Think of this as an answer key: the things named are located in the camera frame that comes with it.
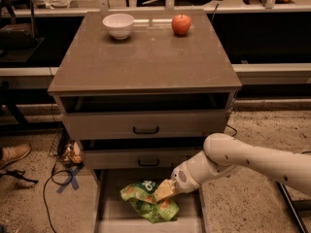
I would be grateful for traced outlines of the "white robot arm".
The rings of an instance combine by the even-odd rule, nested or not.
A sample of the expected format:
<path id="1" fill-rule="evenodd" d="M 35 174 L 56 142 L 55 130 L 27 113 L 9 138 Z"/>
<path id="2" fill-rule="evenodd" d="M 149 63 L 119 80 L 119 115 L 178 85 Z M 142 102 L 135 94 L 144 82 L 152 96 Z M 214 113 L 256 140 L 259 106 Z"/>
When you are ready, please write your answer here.
<path id="1" fill-rule="evenodd" d="M 223 133 L 208 136 L 203 150 L 178 165 L 155 191 L 155 200 L 190 193 L 204 183 L 230 175 L 243 166 L 311 194 L 311 155 L 256 147 Z"/>

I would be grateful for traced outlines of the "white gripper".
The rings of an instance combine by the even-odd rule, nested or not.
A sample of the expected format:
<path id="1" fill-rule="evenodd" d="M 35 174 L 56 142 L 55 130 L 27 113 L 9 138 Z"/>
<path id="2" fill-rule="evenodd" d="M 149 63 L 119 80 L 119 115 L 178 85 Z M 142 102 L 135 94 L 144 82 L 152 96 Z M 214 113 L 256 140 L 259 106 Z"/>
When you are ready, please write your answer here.
<path id="1" fill-rule="evenodd" d="M 172 174 L 171 180 L 164 180 L 154 192 L 155 200 L 172 197 L 177 193 L 190 193 L 200 187 L 200 184 L 193 178 L 186 162 L 177 166 Z"/>

